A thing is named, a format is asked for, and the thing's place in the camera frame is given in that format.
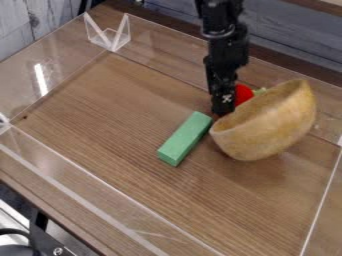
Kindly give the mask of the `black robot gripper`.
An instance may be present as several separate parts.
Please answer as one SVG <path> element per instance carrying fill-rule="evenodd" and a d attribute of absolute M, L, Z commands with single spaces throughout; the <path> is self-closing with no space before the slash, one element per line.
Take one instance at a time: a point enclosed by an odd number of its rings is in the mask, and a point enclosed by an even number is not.
<path fill-rule="evenodd" d="M 213 112 L 224 116 L 236 110 L 237 75 L 218 74 L 234 74 L 249 63 L 249 28 L 240 19 L 244 0 L 196 0 L 196 5 L 209 41 L 206 77 Z"/>

